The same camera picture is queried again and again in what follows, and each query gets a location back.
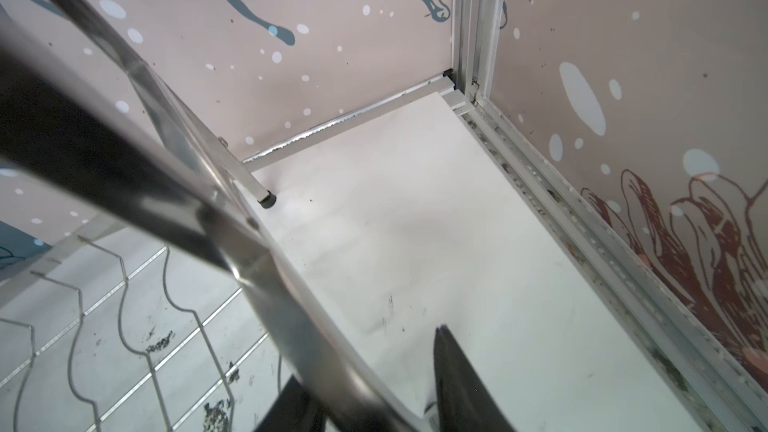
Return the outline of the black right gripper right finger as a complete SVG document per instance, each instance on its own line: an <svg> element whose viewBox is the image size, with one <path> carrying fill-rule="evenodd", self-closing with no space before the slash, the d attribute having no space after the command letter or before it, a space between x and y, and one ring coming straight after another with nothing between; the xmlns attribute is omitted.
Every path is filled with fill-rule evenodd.
<svg viewBox="0 0 768 432"><path fill-rule="evenodd" d="M446 325L436 329L433 362L440 431L515 430Z"/></svg>

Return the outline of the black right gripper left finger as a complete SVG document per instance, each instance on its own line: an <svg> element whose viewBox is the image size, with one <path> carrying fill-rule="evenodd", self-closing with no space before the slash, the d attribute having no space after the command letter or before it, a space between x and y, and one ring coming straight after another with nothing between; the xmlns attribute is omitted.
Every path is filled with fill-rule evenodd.
<svg viewBox="0 0 768 432"><path fill-rule="evenodd" d="M291 377L254 431L324 432L326 422L321 405Z"/></svg>

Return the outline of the stainless steel dish rack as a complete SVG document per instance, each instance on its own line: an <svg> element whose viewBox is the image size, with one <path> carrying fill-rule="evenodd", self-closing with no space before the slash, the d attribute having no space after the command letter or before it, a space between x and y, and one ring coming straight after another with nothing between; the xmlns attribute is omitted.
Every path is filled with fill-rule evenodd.
<svg viewBox="0 0 768 432"><path fill-rule="evenodd" d="M125 72L158 135L3 19L3 159L232 277L339 430L428 430L354 350L224 176L221 143L86 0L50 1Z"/></svg>

